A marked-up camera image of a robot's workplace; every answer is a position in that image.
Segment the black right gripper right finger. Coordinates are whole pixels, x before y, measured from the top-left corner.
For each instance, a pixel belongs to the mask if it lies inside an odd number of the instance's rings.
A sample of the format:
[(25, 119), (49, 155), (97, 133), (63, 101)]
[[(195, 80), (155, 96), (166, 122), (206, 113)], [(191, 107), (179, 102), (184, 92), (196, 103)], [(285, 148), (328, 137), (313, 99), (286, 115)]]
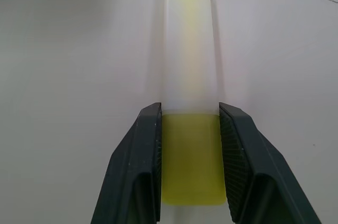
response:
[(220, 103), (224, 181), (235, 224), (322, 224), (277, 148), (240, 108)]

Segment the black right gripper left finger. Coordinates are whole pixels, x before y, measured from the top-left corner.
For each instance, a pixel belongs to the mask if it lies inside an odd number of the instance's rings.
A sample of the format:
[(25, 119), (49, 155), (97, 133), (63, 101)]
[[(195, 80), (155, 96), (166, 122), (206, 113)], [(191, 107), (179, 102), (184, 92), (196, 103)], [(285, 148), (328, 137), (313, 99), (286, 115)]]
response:
[(90, 224), (157, 224), (161, 215), (162, 108), (143, 108), (111, 155)]

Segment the translucent bottle with yellow liquid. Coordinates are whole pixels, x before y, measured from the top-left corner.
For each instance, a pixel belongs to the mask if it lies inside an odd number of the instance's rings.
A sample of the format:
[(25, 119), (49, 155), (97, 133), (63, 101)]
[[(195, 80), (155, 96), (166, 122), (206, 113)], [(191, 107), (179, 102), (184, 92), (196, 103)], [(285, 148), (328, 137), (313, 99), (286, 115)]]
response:
[(226, 201), (211, 0), (165, 0), (162, 199)]

